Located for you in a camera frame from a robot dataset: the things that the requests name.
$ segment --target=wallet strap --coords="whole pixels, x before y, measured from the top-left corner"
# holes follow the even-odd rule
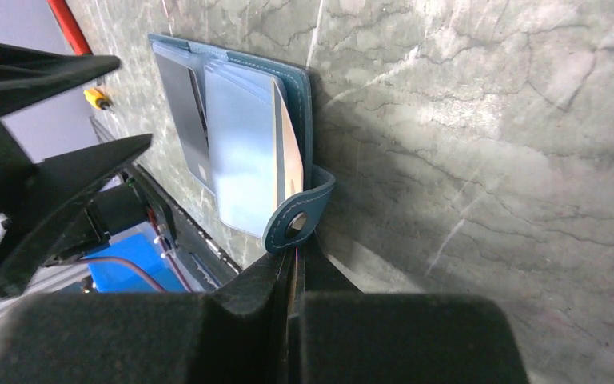
[[[313,166],[312,183],[314,188],[291,196],[272,215],[262,235],[267,252],[277,254],[298,245],[317,228],[335,187],[335,176],[319,166]]]

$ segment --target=gray marble surface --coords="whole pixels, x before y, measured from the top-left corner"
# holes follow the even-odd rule
[[[149,32],[313,72],[315,163],[337,188],[319,229],[365,290],[482,294],[533,382],[614,382],[614,2],[68,1],[107,78],[118,136],[242,265],[191,180]]]

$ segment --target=red pole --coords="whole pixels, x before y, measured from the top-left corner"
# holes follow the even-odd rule
[[[48,0],[48,5],[53,11],[53,15],[58,20],[62,34],[65,35],[65,39],[72,46],[75,54],[93,54],[86,42],[86,38],[83,37],[81,28],[78,27],[76,19],[72,15],[72,11],[67,6],[65,0]]]

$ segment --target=blue leather wallet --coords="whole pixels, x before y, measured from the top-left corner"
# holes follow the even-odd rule
[[[316,229],[335,184],[331,173],[312,164],[312,95],[307,73],[200,42],[158,34],[150,34],[149,40],[185,157],[186,147],[196,155],[192,162],[187,159],[188,167],[216,196],[221,220],[239,230],[261,234],[271,254],[303,243]],[[184,70],[171,70],[164,60],[176,62]],[[271,100],[276,97],[271,93],[270,79],[278,86],[293,126],[302,160],[303,191],[267,214],[271,200],[265,192],[271,191],[273,183],[269,172],[275,113]],[[188,90],[183,90],[184,82],[189,84]],[[189,108],[182,101],[173,107],[171,99],[177,97],[173,88],[178,83],[178,92],[187,93],[184,99]]]

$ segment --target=wallet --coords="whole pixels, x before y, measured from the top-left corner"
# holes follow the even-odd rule
[[[275,254],[316,229],[335,177],[312,164],[312,95],[295,66],[150,34],[189,171],[227,226]]]

